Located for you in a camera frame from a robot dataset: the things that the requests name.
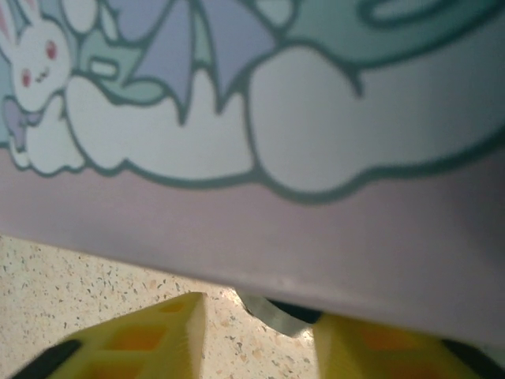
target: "yellow plastic block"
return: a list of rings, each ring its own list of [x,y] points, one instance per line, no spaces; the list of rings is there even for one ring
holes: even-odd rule
[[[324,315],[314,325],[321,379],[478,379],[436,338]]]
[[[196,379],[204,330],[204,296],[172,298],[68,336],[83,345],[50,379]]]

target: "cartoon illustration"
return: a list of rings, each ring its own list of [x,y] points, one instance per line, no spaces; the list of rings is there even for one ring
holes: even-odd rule
[[[6,1],[0,2],[0,48],[10,61],[14,98],[5,99],[3,116],[16,165],[44,174],[63,167],[78,169],[84,159],[70,135],[63,97],[70,75],[65,35],[40,16],[36,1],[19,1],[29,22],[18,37]]]
[[[18,3],[34,20],[26,30],[53,22],[40,20],[37,1]],[[455,167],[504,139],[500,0],[60,6],[58,22],[78,41],[72,71],[51,61],[53,89],[28,95],[21,85],[4,100],[18,167],[131,169],[169,186],[259,181],[330,201],[367,178]],[[28,66],[9,55],[12,23],[0,23],[1,46],[18,78],[14,67]],[[44,73],[47,56],[29,69]],[[42,121],[29,113],[42,109]],[[54,158],[41,153],[50,144]]]

